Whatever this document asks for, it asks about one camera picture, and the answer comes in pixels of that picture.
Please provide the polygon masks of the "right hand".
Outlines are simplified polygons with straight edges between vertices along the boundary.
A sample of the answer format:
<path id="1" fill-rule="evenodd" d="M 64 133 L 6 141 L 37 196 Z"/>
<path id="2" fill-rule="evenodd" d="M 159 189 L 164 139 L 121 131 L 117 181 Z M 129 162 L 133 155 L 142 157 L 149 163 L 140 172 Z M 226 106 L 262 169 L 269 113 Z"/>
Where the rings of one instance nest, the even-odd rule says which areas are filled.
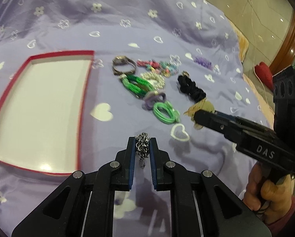
<path id="1" fill-rule="evenodd" d="M 288 174 L 284 177 L 282 184 L 275 185 L 270 180 L 265 180 L 262 185 L 262 170 L 259 163 L 256 163 L 250 174 L 249 182 L 244 194 L 244 203 L 253 211 L 261 209 L 261 198 L 269 202 L 271 212 L 287 213 L 292 205 L 292 179 Z"/>

